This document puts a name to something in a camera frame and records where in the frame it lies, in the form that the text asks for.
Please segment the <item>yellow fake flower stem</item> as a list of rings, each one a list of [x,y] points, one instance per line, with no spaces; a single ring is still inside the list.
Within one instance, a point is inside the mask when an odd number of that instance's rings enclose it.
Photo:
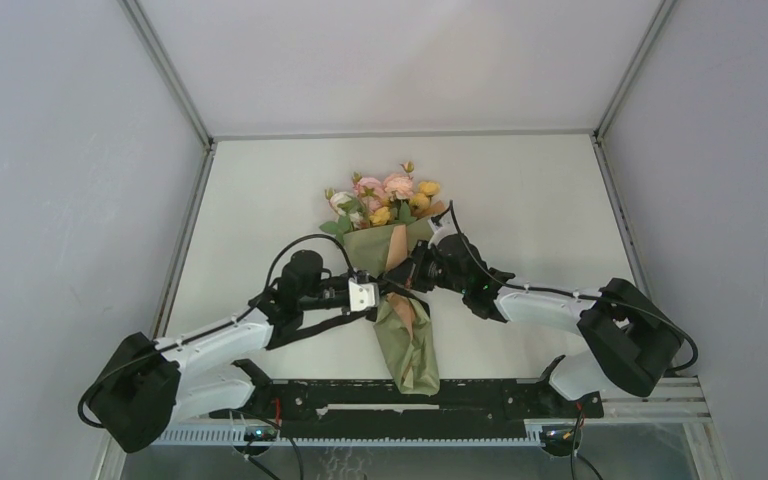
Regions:
[[[389,205],[376,210],[367,211],[367,222],[371,226],[390,224],[409,225],[420,218],[431,217],[443,212],[445,207],[438,199],[442,185],[435,181],[420,181],[414,184],[414,195],[409,200],[389,198]]]

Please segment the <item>orange green wrapping paper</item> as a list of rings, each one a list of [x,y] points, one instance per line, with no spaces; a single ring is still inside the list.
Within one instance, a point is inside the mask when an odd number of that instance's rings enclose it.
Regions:
[[[371,227],[348,233],[344,247],[352,264],[375,277],[406,260],[420,241],[432,237],[429,217],[440,213],[442,204],[405,225]],[[385,365],[402,394],[432,396],[439,392],[440,376],[433,342],[430,308],[417,299],[398,293],[383,293],[374,315],[374,331]]]

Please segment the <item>pink fake flower stem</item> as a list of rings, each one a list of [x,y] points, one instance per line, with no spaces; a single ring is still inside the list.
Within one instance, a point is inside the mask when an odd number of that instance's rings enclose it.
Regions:
[[[407,161],[400,165],[401,170],[395,172],[382,181],[383,190],[389,198],[395,200],[409,200],[414,195],[413,161]]]
[[[380,180],[354,172],[352,183],[356,197],[369,213],[389,205],[389,197]]]

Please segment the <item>white fake flower stem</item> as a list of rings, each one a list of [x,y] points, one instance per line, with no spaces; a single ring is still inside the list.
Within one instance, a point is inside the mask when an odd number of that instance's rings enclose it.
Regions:
[[[319,226],[323,233],[343,244],[346,235],[367,226],[366,209],[356,195],[333,188],[326,189],[324,195],[335,218]]]

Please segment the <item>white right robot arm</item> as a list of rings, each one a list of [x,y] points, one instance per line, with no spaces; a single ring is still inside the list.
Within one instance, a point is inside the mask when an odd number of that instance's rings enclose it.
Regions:
[[[471,313],[484,320],[545,326],[580,337],[585,350],[563,355],[538,388],[539,406],[552,416],[565,415],[578,399],[608,388],[650,396],[687,340],[625,279],[578,290],[527,282],[488,266],[477,248],[455,232],[418,242],[384,277],[413,292],[440,288],[458,293]]]

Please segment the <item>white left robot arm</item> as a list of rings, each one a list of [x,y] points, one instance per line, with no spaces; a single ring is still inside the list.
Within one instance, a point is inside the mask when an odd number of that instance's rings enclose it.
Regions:
[[[281,250],[289,261],[272,261],[263,288],[241,311],[176,337],[127,336],[81,395],[79,420],[135,453],[193,417],[238,408],[265,414],[271,388],[237,361],[349,323],[380,300],[370,273],[348,263],[333,275],[317,252],[298,245]]]

